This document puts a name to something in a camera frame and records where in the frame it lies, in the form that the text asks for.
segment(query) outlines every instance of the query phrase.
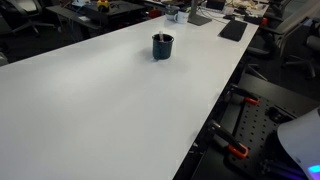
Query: black mug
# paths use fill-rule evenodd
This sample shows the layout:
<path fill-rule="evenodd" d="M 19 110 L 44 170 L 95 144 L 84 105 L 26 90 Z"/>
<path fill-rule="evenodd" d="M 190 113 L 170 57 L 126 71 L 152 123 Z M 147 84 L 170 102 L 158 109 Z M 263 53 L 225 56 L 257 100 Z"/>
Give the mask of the black mug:
<path fill-rule="evenodd" d="M 153 57 L 156 60 L 168 59 L 171 55 L 172 43 L 174 38 L 168 34 L 163 34 L 163 42 L 160 41 L 159 34 L 152 36 L 153 39 Z"/>

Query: white table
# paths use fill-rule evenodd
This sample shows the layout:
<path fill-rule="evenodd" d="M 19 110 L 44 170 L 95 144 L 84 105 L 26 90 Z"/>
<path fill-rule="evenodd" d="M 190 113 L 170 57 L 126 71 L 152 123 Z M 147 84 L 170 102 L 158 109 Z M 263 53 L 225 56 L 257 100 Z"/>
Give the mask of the white table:
<path fill-rule="evenodd" d="M 0 179 L 172 179 L 258 27 L 224 26 L 160 17 L 1 67 Z"/>

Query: cable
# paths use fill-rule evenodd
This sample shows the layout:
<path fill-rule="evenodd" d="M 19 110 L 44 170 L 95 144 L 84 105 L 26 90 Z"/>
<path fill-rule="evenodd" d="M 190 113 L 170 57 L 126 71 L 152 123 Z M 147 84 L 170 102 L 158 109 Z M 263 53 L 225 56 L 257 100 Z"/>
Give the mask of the cable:
<path fill-rule="evenodd" d="M 219 20 L 217 20 L 217 19 L 215 19 L 215 18 L 212 18 L 212 17 L 206 16 L 206 15 L 203 13 L 203 11 L 202 11 L 202 9 L 201 9 L 201 8 L 200 8 L 200 11 L 201 11 L 202 15 L 204 15 L 205 17 L 207 17 L 207 18 L 209 18 L 209 19 L 215 20 L 215 21 L 220 22 L 220 23 L 222 23 L 222 24 L 228 24 L 228 23 L 225 23 L 225 22 L 223 22 L 223 21 L 219 21 Z"/>

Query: black cup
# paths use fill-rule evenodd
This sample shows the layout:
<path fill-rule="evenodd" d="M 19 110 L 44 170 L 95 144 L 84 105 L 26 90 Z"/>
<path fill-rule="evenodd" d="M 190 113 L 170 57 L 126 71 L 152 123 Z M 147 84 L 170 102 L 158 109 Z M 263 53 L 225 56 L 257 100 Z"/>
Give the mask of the black cup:
<path fill-rule="evenodd" d="M 159 34 L 152 36 L 153 57 L 157 60 L 168 59 L 171 55 L 172 43 L 174 38 L 168 34 L 163 34 L 163 42 L 160 42 Z"/>

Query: floor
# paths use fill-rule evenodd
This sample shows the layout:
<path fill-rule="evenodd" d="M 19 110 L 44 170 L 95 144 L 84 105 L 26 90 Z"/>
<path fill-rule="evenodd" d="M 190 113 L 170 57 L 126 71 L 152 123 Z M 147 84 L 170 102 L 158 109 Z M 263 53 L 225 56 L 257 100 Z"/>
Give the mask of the floor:
<path fill-rule="evenodd" d="M 286 15 L 290 15 L 299 8 L 306 0 L 292 0 L 286 8 Z M 64 23 L 65 31 L 59 33 L 57 29 L 39 28 L 40 37 L 35 37 L 31 30 L 25 30 L 18 33 L 17 36 L 5 35 L 0 36 L 0 40 L 8 43 L 10 51 L 7 54 L 10 63 L 23 60 L 38 54 L 42 54 L 57 48 L 73 44 L 75 38 L 72 38 L 67 30 L 67 23 Z M 74 27 L 76 36 L 79 31 Z M 310 58 L 310 51 L 304 46 L 305 34 L 308 27 L 302 27 L 295 32 L 289 39 L 286 47 L 286 55 L 296 54 L 302 57 Z M 295 91 L 312 99 L 320 101 L 320 74 L 313 80 L 306 80 L 304 71 L 301 68 L 288 67 L 281 68 L 281 59 L 253 59 L 253 62 L 260 64 L 260 72 L 274 84 Z"/>

